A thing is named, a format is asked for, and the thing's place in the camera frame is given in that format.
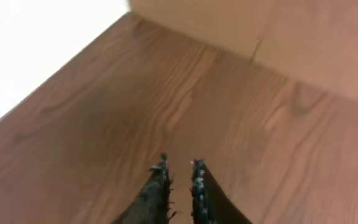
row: white surface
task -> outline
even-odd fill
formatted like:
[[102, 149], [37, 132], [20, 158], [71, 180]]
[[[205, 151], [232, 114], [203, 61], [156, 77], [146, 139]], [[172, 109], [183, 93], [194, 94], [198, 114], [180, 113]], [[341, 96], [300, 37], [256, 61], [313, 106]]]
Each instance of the white surface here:
[[126, 0], [0, 0], [0, 117], [128, 10]]

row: brown wooden floor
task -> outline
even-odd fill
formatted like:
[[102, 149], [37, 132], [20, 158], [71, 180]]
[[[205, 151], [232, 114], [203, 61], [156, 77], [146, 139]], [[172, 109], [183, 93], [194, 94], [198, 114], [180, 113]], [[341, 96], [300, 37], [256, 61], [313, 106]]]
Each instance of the brown wooden floor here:
[[0, 122], [0, 223], [109, 223], [161, 152], [173, 224], [194, 158], [254, 223], [358, 223], [358, 105], [130, 14]]

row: white wall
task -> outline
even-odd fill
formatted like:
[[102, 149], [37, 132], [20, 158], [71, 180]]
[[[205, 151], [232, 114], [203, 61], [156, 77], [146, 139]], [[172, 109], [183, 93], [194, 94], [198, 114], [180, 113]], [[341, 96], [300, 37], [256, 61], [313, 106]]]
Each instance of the white wall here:
[[126, 0], [0, 0], [0, 117], [128, 10]]

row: beige panel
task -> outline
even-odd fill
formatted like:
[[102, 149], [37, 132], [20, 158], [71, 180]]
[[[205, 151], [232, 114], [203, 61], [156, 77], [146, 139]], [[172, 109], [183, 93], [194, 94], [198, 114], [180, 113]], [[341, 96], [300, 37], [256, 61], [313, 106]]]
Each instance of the beige panel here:
[[358, 1], [279, 0], [255, 60], [358, 101]]
[[251, 57], [274, 0], [129, 0], [134, 12]]

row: dark object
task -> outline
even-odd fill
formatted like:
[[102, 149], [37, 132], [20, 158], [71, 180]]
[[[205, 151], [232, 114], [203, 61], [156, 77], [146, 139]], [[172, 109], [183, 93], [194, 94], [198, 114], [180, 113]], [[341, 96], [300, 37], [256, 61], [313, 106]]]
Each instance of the dark object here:
[[252, 224], [226, 197], [204, 160], [193, 161], [194, 224]]
[[162, 162], [150, 168], [150, 178], [139, 193], [139, 198], [114, 220], [112, 224], [167, 224], [169, 217], [169, 195], [172, 181], [168, 174], [168, 162], [165, 154]]

